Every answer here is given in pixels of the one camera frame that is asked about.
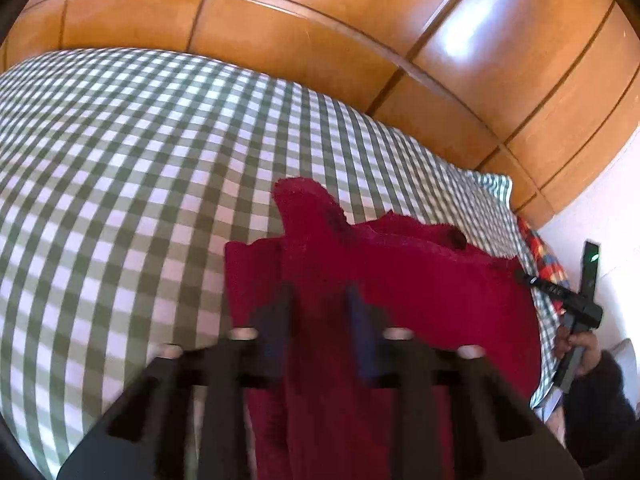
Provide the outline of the dark sleeve right forearm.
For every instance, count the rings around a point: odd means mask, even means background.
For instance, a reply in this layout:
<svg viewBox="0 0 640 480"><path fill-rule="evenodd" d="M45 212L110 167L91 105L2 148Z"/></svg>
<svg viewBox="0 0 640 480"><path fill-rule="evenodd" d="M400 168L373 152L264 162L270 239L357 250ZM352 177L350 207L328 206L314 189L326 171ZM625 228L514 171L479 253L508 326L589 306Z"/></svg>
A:
<svg viewBox="0 0 640 480"><path fill-rule="evenodd" d="M639 419L610 352L564 396L565 444L586 479L639 477Z"/></svg>

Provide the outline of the person's right hand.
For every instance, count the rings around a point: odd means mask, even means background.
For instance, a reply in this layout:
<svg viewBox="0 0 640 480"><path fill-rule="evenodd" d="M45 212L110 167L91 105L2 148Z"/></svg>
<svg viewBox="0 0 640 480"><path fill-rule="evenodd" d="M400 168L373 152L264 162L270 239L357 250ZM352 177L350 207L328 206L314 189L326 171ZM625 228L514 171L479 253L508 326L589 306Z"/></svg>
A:
<svg viewBox="0 0 640 480"><path fill-rule="evenodd" d="M567 327L560 326L554 338L554 356L562 360L570 350L575 349L582 350L582 358L576 370L576 375L582 377L594 370L601 361L598 338L593 332L571 334Z"/></svg>

